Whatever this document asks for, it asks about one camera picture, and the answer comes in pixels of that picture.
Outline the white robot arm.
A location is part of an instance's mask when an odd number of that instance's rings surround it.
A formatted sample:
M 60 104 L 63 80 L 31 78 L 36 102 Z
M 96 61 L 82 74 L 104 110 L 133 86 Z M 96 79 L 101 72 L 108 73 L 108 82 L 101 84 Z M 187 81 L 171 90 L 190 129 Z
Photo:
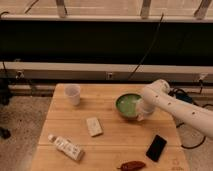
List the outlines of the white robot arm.
M 144 120 L 158 107 L 213 139 L 213 111 L 173 98 L 169 92 L 170 86 L 163 79 L 144 86 L 136 102 L 137 120 Z

